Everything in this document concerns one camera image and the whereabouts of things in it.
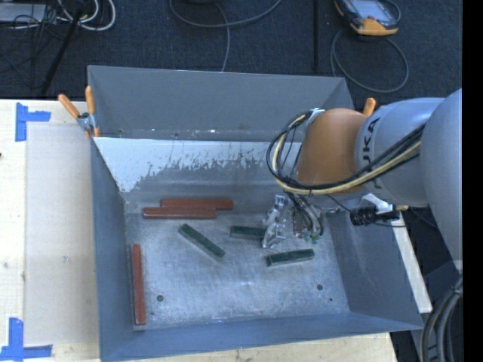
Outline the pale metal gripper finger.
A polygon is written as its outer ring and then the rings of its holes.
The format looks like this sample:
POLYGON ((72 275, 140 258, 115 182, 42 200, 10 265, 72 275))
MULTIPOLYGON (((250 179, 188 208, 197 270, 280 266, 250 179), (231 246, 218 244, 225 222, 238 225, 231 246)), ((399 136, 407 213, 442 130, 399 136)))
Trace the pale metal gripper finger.
POLYGON ((264 249, 273 247, 285 239, 285 224, 283 222, 271 222, 266 227, 266 231, 261 241, 264 249))
POLYGON ((276 195, 272 207, 266 214, 266 225, 271 225, 278 221, 287 204, 287 195, 276 195))

